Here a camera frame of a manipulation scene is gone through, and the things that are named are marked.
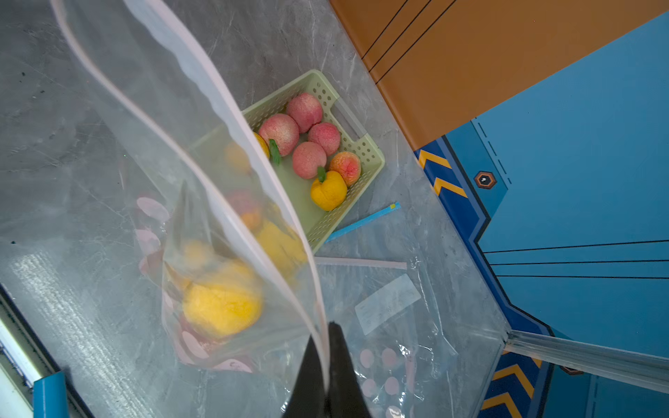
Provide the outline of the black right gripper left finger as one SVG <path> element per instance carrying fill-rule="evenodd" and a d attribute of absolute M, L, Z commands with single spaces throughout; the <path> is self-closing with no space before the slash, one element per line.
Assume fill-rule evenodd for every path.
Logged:
<path fill-rule="evenodd" d="M 326 391 L 320 356 L 309 338 L 283 418 L 323 418 Z"/>

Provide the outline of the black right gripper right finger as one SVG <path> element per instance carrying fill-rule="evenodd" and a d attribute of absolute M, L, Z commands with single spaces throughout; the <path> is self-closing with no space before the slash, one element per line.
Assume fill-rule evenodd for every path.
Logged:
<path fill-rule="evenodd" d="M 329 323 L 330 383 L 326 416 L 332 418 L 371 418 L 351 360 L 343 329 Z"/>

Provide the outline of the clear bag with pink dots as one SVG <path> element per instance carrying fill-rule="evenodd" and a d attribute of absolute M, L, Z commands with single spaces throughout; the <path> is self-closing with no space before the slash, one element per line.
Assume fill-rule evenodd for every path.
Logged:
<path fill-rule="evenodd" d="M 478 416 L 508 330 L 483 285 L 452 289 L 418 258 L 316 264 L 370 416 Z"/>

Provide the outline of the clear zip-top bag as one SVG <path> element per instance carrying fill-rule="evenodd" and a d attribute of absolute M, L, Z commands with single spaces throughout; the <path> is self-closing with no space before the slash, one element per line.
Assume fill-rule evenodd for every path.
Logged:
<path fill-rule="evenodd" d="M 296 212 L 222 76 L 188 28 L 161 1 L 55 1 L 57 22 L 78 60 L 99 113 L 131 165 L 122 185 L 137 214 L 136 237 L 146 274 L 163 292 L 163 324 L 187 364 L 294 378 L 297 339 L 312 338 L 329 381 L 330 349 L 320 278 Z M 191 145 L 217 126 L 249 152 L 254 197 L 280 209 L 300 237 L 307 262 L 286 281 L 226 200 L 209 158 Z M 229 261 L 261 281 L 264 309 L 256 324 L 224 339 L 186 320 L 186 289 Z"/>

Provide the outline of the light green perforated basket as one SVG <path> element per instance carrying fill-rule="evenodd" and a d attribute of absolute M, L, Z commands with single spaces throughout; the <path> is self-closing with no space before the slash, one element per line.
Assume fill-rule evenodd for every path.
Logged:
<path fill-rule="evenodd" d="M 381 172 L 383 153 L 363 129 L 347 132 L 356 120 L 320 71 L 299 76 L 242 114 L 317 251 Z M 282 254 L 295 247 L 275 203 L 243 191 L 242 181 L 256 173 L 249 152 L 228 138 L 224 125 L 190 149 L 209 158 L 214 179 L 223 181 L 233 209 L 261 244 Z"/>

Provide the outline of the yellow peach with red spot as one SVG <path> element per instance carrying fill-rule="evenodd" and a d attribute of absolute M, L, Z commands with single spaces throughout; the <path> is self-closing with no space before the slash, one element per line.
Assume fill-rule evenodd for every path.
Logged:
<path fill-rule="evenodd" d="M 226 200 L 252 233 L 261 230 L 264 212 L 261 202 L 252 193 L 246 190 L 235 190 L 226 195 Z"/>

